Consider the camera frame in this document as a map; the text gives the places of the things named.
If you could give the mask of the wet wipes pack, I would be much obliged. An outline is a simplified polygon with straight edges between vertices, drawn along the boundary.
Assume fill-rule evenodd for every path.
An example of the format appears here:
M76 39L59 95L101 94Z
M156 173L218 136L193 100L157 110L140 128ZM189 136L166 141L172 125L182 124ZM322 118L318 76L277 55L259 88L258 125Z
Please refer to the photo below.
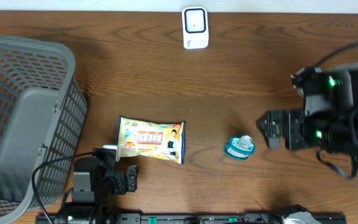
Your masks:
M121 157L146 156L183 164L186 123L163 124L120 116L117 146Z

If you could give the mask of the teal mouthwash bottle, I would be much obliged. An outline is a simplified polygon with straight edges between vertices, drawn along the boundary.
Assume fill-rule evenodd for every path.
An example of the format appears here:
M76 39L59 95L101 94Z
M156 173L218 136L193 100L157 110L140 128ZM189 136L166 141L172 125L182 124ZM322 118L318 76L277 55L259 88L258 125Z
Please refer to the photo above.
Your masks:
M224 152L233 159L240 161L247 160L255 152L256 146L250 136L231 138L226 144Z

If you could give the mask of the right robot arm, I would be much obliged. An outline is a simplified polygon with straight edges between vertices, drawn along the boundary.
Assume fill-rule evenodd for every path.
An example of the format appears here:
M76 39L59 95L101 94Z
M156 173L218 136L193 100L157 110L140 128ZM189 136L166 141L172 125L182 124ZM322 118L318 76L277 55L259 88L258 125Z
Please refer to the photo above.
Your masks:
M328 161L344 179L358 174L358 63L321 70L302 68L291 76L303 107L268 110L256 121L269 149L278 149L280 140L290 151L318 147L322 152L344 154L351 159L351 172Z

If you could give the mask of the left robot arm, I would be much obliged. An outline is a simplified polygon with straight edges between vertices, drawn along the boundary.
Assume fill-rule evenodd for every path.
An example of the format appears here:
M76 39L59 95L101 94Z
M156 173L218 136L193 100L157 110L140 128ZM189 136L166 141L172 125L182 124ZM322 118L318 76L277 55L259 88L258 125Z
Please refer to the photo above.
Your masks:
M129 166L125 172L115 170L114 156L78 159L74 164L71 202L63 202L53 218L57 224L114 224L117 215L106 208L111 197L137 190L139 165Z

